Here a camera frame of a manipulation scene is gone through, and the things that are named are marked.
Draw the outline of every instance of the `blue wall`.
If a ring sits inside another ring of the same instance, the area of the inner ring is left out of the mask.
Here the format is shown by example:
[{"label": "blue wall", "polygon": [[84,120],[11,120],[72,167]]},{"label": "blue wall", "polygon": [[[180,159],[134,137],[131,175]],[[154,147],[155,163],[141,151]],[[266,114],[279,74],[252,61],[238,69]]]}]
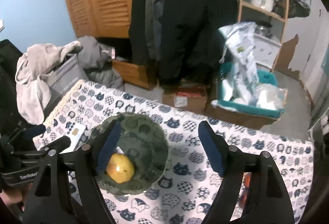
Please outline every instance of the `blue wall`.
[{"label": "blue wall", "polygon": [[76,39],[65,0],[0,0],[0,19],[9,39],[22,52],[36,43],[63,46]]}]

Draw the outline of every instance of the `blue gripper pad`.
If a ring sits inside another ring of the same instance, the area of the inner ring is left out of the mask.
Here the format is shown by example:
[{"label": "blue gripper pad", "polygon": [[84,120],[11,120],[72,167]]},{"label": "blue gripper pad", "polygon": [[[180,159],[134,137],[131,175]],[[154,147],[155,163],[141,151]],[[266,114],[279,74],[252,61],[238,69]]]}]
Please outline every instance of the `blue gripper pad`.
[{"label": "blue gripper pad", "polygon": [[[201,144],[206,152],[213,171],[217,172],[219,176],[224,177],[226,171],[227,156],[227,149],[225,145],[228,147],[227,143],[220,135],[217,135],[215,132],[213,132],[207,121],[202,121],[199,124],[198,132]],[[220,153],[218,148],[222,148],[223,152]]]},{"label": "blue gripper pad", "polygon": [[100,150],[98,154],[97,167],[96,167],[96,171],[98,173],[106,171],[107,165],[111,159],[112,154],[114,153],[116,145],[121,136],[121,130],[122,130],[121,124],[118,121],[117,123],[114,124],[113,129],[110,131],[110,134],[108,135],[103,148]]}]

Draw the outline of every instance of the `green glass plate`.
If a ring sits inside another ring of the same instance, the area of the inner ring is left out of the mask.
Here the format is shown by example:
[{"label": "green glass plate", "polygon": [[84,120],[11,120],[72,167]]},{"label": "green glass plate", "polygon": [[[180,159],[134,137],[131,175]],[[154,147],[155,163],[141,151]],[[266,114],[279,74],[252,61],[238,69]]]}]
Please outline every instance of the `green glass plate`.
[{"label": "green glass plate", "polygon": [[134,164],[135,174],[130,181],[121,184],[116,183],[106,171],[95,178],[98,186],[111,194],[140,194],[164,174],[169,158],[168,142],[162,128],[149,117],[122,113],[96,126],[91,132],[90,143],[115,119],[120,121],[122,128],[117,146]]}]

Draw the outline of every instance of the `teal basket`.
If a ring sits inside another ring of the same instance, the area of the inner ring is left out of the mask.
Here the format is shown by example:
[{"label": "teal basket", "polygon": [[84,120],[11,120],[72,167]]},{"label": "teal basket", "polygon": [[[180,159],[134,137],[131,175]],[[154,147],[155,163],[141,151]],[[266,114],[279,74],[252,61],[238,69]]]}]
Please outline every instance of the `teal basket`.
[{"label": "teal basket", "polygon": [[[231,71],[232,68],[232,63],[224,63],[221,65],[220,70],[219,70],[219,75],[218,78],[220,78],[220,75],[223,74],[224,78],[226,75]],[[278,82],[275,78],[275,75],[266,72],[263,70],[257,70],[258,77],[259,77],[259,82],[260,83],[268,83],[272,84],[275,86],[278,86]],[[220,86],[218,88],[218,104],[224,107],[231,107],[235,108],[237,111],[253,116],[265,116],[265,117],[270,117],[274,119],[280,118],[280,116],[285,112],[284,109],[281,110],[269,110],[269,109],[263,109],[263,108],[258,108],[255,106],[250,106],[250,105],[244,105],[244,104],[238,104],[234,103],[232,101],[224,101],[223,100],[223,85],[222,82],[220,82]]]}]

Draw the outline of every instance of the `table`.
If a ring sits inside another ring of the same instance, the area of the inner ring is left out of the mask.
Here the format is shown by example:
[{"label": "table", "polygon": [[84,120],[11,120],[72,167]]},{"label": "table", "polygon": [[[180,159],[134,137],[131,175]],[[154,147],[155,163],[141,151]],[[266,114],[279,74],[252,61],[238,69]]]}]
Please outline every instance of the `table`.
[{"label": "table", "polygon": [[[63,136],[72,123],[86,126],[80,145],[104,119],[122,112],[149,116],[165,132],[170,162],[164,176],[145,193],[114,196],[101,190],[117,223],[201,223],[215,198],[222,179],[208,162],[198,138],[200,121],[207,120],[216,134],[243,152],[268,151],[277,163],[291,198],[298,222],[307,203],[313,176],[313,144],[248,129],[211,117],[183,111],[156,101],[130,95],[103,85],[78,81],[44,122],[47,130],[35,137],[37,149]],[[80,201],[75,174],[69,173],[72,196]],[[240,194],[245,186],[242,184]],[[232,219],[240,217],[236,206]]]}]

